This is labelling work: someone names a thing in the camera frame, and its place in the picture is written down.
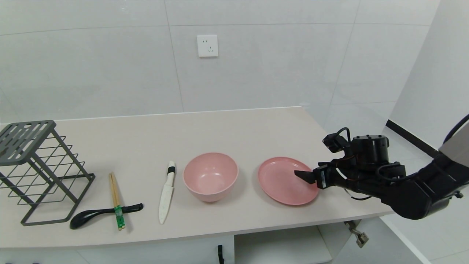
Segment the wall socket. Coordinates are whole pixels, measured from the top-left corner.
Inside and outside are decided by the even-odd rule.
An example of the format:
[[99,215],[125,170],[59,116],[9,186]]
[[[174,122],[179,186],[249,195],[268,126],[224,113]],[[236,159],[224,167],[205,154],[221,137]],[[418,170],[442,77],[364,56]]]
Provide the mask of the wall socket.
[[197,49],[199,51],[199,57],[218,57],[218,36],[197,36]]

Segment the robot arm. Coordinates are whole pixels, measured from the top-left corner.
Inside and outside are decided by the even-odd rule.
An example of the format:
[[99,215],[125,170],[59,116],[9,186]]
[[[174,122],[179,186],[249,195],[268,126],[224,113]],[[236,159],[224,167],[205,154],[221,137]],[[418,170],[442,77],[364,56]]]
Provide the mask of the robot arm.
[[[295,171],[295,175],[320,189],[338,186],[377,197],[402,217],[422,219],[445,208],[453,196],[462,198],[460,190],[469,184],[469,125],[455,134],[467,120],[469,115],[452,129],[430,164],[408,176],[404,165],[389,162],[387,137],[366,135],[350,140],[348,128],[323,140],[331,152],[343,151],[343,158],[318,163],[313,171]],[[340,136],[344,130],[347,140]]]

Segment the pink bowl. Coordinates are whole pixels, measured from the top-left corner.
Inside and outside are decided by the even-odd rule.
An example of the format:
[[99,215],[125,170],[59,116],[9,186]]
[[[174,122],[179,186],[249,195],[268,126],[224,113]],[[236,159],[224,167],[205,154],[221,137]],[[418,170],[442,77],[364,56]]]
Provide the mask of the pink bowl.
[[215,202],[233,188],[238,178],[238,166],[228,155],[205,153],[187,164],[182,178],[195,197],[204,202]]

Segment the metal hinge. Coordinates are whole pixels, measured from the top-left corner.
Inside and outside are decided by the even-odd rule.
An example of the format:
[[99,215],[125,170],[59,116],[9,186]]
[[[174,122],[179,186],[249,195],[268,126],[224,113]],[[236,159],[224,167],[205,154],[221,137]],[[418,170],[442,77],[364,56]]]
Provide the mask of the metal hinge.
[[353,221],[346,221],[344,224],[348,227],[348,230],[355,235],[356,237],[356,244],[360,247],[363,248],[363,246],[368,242],[369,237],[360,231],[356,229],[356,225]]

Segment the countertop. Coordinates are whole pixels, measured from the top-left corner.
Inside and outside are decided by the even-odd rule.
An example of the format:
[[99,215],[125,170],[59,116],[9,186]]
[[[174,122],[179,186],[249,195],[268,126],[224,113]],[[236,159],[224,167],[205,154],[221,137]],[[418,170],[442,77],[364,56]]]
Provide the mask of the countertop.
[[[122,205],[142,202],[145,208],[126,214],[127,228],[120,232],[113,215],[97,217],[78,230],[69,229],[69,222],[22,226],[29,206],[18,206],[18,198],[7,198],[2,189],[0,248],[86,247],[252,233],[392,212],[378,199],[355,201],[337,187],[320,190],[303,206],[278,203],[262,191],[257,169],[268,158],[287,156],[314,168],[317,162],[338,157],[321,142],[326,132],[301,107],[65,120],[57,122],[56,131],[67,137],[78,160],[96,175],[75,213],[112,207],[111,171]],[[186,164],[206,152],[230,155],[239,167],[232,192],[215,203],[196,199],[182,180]],[[170,160],[177,168],[174,194],[166,222],[160,225],[159,198]],[[50,205],[56,208],[39,207],[33,216],[47,219],[71,206],[67,198]]]

